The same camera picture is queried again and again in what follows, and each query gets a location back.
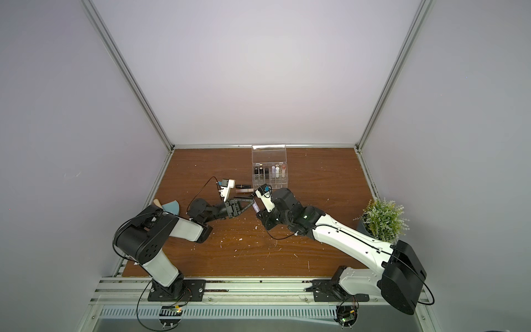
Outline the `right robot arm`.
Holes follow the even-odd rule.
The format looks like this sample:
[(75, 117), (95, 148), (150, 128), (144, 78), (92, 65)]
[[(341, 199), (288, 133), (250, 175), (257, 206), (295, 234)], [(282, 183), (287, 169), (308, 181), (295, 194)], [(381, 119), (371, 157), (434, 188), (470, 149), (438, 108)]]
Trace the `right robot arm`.
[(358, 232), (317, 207), (304, 207), (288, 188), (274, 191), (262, 185), (254, 196), (264, 205), (257, 218), (267, 231), (284, 225), (294, 235), (346, 253), (372, 271), (367, 291), (379, 291), (389, 305), (404, 314), (416, 312), (427, 273), (408, 243), (398, 240), (392, 244)]

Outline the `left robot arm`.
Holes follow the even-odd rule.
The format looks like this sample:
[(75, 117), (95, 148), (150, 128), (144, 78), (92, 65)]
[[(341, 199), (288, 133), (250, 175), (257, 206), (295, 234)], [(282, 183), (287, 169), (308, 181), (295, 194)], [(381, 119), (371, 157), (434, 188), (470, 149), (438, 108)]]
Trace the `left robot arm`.
[(112, 244), (148, 272), (153, 290), (176, 298), (183, 293), (183, 274), (163, 252), (167, 240), (203, 243), (212, 232), (211, 221), (238, 217), (253, 204), (252, 197), (236, 197), (215, 206), (195, 199), (185, 219), (152, 203), (120, 226)]

